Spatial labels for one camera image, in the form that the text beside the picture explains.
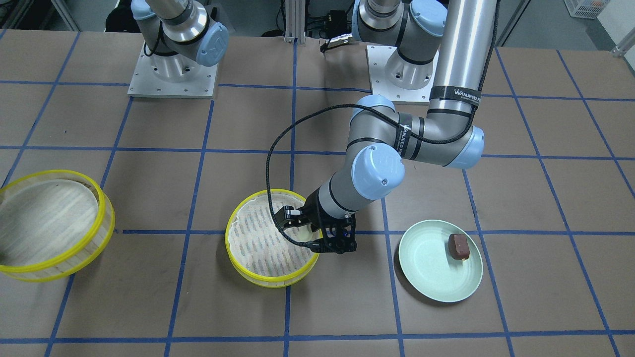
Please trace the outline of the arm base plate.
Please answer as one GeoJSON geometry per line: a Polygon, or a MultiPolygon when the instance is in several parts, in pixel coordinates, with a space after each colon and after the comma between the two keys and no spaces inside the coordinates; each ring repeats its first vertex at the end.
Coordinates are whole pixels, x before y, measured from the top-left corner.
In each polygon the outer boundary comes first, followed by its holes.
{"type": "Polygon", "coordinates": [[[218,68],[199,65],[176,54],[162,57],[149,55],[147,43],[141,48],[127,94],[134,98],[214,99],[218,68]]]}
{"type": "Polygon", "coordinates": [[[397,47],[367,46],[368,72],[373,95],[382,95],[395,104],[428,105],[439,53],[431,63],[408,63],[397,47]]]}

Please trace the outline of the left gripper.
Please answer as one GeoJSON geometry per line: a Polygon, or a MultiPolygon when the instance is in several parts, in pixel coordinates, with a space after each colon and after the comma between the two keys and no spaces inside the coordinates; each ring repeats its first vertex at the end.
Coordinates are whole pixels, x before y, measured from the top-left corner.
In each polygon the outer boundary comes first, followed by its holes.
{"type": "Polygon", "coordinates": [[[310,249],[313,253],[336,253],[344,254],[354,252],[357,249],[357,242],[354,236],[340,235],[331,237],[329,228],[335,221],[348,215],[336,205],[330,196],[325,201],[326,207],[320,200],[319,191],[311,193],[301,208],[293,208],[290,205],[283,205],[275,210],[271,208],[272,225],[279,232],[288,228],[299,228],[306,225],[311,226],[313,232],[319,232],[321,238],[315,241],[302,242],[301,247],[310,249]]]}

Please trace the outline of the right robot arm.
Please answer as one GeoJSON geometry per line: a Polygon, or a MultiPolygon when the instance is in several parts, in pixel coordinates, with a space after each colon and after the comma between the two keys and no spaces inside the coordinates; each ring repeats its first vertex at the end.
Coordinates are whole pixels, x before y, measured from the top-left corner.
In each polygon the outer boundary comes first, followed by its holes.
{"type": "Polygon", "coordinates": [[[182,55],[213,67],[227,51],[227,28],[196,0],[132,0],[130,8],[145,40],[145,56],[182,55]]]}

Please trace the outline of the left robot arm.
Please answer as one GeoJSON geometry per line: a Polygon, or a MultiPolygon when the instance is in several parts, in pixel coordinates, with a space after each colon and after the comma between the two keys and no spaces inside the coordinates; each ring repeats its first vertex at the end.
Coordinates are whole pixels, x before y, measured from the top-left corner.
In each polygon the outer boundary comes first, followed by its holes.
{"type": "Polygon", "coordinates": [[[352,106],[343,166],[303,206],[274,211],[275,237],[315,253],[356,250],[355,213],[403,181],[403,160],[469,169],[481,158],[483,131],[473,125],[496,41],[498,0],[357,0],[352,34],[396,47],[405,64],[425,68],[439,54],[426,116],[399,113],[381,95],[352,106]]]}

